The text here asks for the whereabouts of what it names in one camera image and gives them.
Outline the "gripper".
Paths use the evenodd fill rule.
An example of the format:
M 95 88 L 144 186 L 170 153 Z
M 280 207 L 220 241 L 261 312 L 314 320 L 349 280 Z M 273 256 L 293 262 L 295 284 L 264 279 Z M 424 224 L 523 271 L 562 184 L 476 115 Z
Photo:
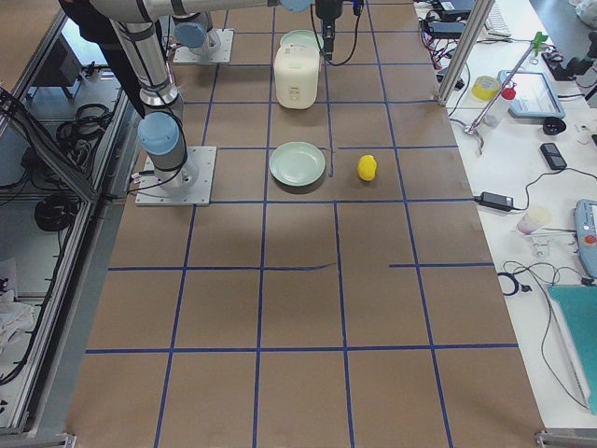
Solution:
M 336 20 L 341 17 L 342 0 L 315 0 L 315 14 L 320 19 L 324 31 L 324 56 L 333 58 Z

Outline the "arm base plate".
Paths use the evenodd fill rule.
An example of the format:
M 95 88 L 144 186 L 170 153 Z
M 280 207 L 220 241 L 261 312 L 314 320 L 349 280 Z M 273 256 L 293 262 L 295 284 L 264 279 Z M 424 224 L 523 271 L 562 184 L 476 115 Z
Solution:
M 229 63 L 234 30 L 214 28 L 205 32 L 201 27 L 175 30 L 177 47 L 174 53 L 176 64 Z
M 136 187 L 138 206 L 208 206 L 215 172 L 216 147 L 187 147 L 187 162 L 179 172 L 156 171 L 146 156 L 144 169 L 152 171 L 141 177 Z

